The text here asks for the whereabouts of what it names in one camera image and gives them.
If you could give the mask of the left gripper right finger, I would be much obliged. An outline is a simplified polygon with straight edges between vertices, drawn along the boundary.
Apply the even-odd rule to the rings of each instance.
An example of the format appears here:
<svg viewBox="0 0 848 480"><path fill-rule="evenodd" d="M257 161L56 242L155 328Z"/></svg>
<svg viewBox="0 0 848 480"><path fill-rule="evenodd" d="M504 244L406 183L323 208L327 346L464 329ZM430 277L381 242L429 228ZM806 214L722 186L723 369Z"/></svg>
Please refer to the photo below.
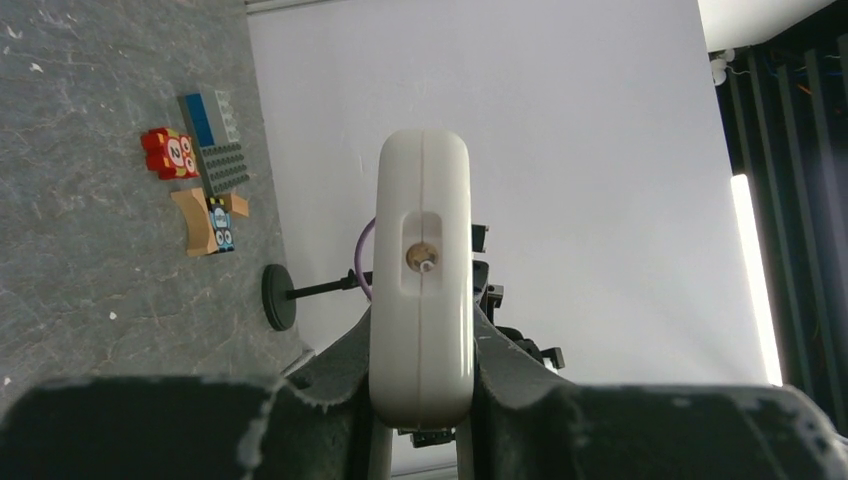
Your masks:
<svg viewBox="0 0 848 480"><path fill-rule="evenodd" d="M578 385L474 318L477 479L843 479L847 442L791 387Z"/></svg>

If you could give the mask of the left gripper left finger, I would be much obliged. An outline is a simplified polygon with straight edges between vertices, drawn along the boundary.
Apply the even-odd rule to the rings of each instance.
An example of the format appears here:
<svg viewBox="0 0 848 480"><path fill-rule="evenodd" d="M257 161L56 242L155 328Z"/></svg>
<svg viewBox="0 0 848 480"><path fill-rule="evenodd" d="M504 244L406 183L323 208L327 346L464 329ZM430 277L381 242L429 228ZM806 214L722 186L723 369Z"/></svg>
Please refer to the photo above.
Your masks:
<svg viewBox="0 0 848 480"><path fill-rule="evenodd" d="M68 377L1 422L5 479L365 479L370 320L288 376Z"/></svg>

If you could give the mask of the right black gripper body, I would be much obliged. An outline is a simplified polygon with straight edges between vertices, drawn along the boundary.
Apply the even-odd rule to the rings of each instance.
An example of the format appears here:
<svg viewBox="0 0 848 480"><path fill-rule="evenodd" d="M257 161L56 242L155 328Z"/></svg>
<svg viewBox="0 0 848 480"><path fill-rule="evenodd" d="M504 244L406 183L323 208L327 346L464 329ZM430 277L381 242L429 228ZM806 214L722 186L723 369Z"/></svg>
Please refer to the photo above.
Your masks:
<svg viewBox="0 0 848 480"><path fill-rule="evenodd" d="M502 306L504 287L489 282L490 268L487 262L474 260L472 270L474 301L494 324L496 310Z"/></svg>

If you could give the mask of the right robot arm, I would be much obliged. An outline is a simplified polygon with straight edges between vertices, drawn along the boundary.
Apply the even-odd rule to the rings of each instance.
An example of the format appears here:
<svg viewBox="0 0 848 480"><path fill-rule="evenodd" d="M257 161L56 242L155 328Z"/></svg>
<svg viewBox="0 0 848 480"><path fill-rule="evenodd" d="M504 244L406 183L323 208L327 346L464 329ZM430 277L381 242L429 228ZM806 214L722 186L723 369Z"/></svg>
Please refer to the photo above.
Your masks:
<svg viewBox="0 0 848 480"><path fill-rule="evenodd" d="M496 323L496 311L502 307L504 287L489 282L490 267L487 262L474 260L472 270L474 299L488 321L520 350L546 369L553 373L561 371L565 367L565 359L560 347L540 349L533 339L525 337L520 330Z"/></svg>

